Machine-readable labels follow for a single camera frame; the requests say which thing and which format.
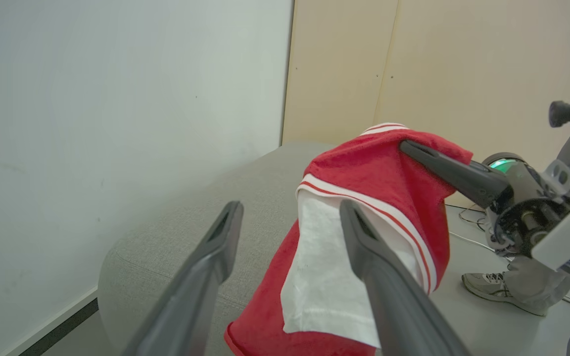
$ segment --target beige wall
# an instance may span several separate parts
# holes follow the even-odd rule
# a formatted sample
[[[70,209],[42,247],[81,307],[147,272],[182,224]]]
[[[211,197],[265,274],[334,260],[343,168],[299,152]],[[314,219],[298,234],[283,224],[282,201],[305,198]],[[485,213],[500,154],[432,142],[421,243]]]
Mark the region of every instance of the beige wall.
[[[556,156],[570,130],[549,128],[547,111],[570,100],[570,1],[360,3],[297,0],[284,141],[401,122],[475,160],[513,151],[543,169]]]
[[[373,123],[397,0],[297,0],[283,143],[339,144]]]

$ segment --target shoelace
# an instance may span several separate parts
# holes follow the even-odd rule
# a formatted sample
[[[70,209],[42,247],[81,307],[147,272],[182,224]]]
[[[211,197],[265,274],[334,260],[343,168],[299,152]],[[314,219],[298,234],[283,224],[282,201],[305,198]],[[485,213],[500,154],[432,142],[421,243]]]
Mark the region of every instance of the shoelace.
[[[489,279],[490,282],[498,282],[498,281],[503,281],[503,274],[502,273],[490,273],[490,274],[486,274],[487,279]]]

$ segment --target white wall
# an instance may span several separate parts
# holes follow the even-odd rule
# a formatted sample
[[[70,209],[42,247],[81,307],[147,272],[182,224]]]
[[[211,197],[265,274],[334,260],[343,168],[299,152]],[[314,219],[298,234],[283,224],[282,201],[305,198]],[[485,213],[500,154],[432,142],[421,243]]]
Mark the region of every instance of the white wall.
[[[291,0],[0,0],[0,354],[152,207],[279,143]]]

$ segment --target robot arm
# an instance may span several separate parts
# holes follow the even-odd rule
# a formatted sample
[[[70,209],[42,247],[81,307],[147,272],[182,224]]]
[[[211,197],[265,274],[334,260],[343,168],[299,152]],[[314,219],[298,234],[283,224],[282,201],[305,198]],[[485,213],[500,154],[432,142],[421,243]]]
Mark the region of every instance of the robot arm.
[[[570,104],[554,102],[549,124],[570,122]],[[498,255],[524,255],[570,274],[570,138],[545,171],[520,156],[499,154],[463,165],[406,140],[400,149],[485,209]]]

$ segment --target black baseboard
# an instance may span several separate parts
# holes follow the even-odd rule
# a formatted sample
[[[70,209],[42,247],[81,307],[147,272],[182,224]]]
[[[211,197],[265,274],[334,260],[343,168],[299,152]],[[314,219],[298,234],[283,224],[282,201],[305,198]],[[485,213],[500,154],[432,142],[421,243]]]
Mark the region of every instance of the black baseboard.
[[[43,336],[38,342],[35,342],[31,347],[25,350],[21,356],[40,356],[97,311],[98,299],[94,299],[66,321],[55,327],[47,335]]]

